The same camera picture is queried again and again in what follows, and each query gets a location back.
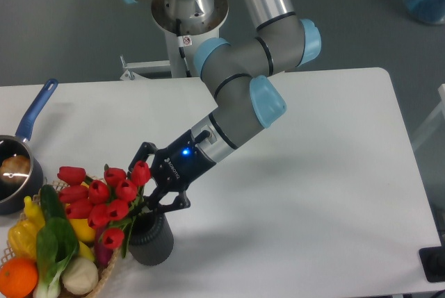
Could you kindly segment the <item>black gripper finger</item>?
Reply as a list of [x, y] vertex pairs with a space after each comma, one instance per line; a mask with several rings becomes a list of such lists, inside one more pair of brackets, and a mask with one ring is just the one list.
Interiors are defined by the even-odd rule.
[[164, 214], [191, 207], [191, 201], [186, 192], [179, 192], [170, 204], [161, 204], [155, 200], [153, 195], [144, 196], [142, 213]]
[[134, 155], [132, 161], [129, 164], [128, 172], [132, 173], [134, 170], [134, 167], [136, 166], [136, 163], [138, 161], [146, 162], [147, 159], [154, 155], [157, 152], [157, 147], [152, 142], [142, 142], [139, 146], [136, 154]]

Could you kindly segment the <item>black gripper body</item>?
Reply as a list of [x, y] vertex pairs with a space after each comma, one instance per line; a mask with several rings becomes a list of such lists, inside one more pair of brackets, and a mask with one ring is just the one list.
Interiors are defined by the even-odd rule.
[[194, 180], [216, 165], [198, 149], [199, 143], [210, 135], [209, 131], [204, 130], [193, 136], [188, 130], [166, 148], [155, 152], [150, 167], [156, 183], [152, 196], [186, 191]]

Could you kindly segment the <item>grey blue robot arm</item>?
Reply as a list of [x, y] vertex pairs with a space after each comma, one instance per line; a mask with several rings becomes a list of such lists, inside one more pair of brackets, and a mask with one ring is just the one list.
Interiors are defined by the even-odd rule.
[[315, 59], [321, 36], [312, 21], [296, 16], [291, 0], [245, 0], [257, 34], [239, 47], [219, 36], [227, 0], [124, 1], [150, 2], [169, 45], [172, 75], [200, 78], [217, 105], [166, 148], [144, 143], [136, 154], [136, 160], [153, 157], [156, 187], [135, 212], [188, 208], [194, 180], [285, 113], [270, 77]]

